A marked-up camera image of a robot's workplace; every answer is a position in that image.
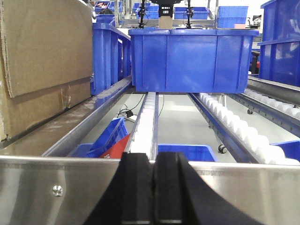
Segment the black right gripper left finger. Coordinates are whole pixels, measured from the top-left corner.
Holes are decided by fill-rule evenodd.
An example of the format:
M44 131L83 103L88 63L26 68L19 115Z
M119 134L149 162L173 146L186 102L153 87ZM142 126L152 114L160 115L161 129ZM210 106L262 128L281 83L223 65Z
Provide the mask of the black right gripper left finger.
M151 167L147 155L124 152L108 188L84 224L153 224L151 185Z

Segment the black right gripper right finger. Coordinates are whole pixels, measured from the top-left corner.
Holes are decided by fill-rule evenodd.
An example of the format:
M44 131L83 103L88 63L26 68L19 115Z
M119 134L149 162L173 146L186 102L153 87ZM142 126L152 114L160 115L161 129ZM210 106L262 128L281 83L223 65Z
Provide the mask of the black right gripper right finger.
M160 152L154 165L157 225L258 225L217 194L182 153Z

